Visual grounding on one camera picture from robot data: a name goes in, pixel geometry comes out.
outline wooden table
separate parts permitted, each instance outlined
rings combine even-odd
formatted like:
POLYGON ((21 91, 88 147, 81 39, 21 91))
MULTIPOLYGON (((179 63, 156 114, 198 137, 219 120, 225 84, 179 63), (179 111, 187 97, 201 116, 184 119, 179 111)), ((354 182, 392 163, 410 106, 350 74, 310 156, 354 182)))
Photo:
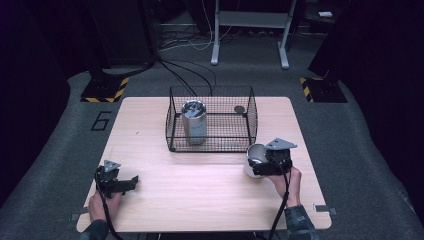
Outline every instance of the wooden table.
MULTIPOLYGON (((276 137, 298 145, 293 164, 303 173, 301 201, 317 229, 331 226, 293 107, 285 97, 256 97, 256 143, 276 137)), ((281 204, 268 178, 254 179, 243 169, 245 153, 175 153, 165 139, 167 97, 129 97, 122 102, 106 144, 104 160, 122 164, 119 180, 139 175, 135 191, 122 197, 114 221, 117 232, 266 231, 281 204)), ((95 191, 94 183, 84 206, 95 191)), ((77 230, 90 224, 81 215, 77 230)), ((284 214, 277 226, 286 228, 284 214)))

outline silver cylinder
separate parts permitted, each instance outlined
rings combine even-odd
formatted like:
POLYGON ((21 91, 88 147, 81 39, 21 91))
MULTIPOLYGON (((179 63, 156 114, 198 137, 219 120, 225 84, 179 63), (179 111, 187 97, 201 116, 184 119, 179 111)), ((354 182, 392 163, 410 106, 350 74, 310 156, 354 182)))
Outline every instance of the silver cylinder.
POLYGON ((189 100, 181 108, 184 133, 190 144, 206 141, 206 106, 199 100, 189 100))

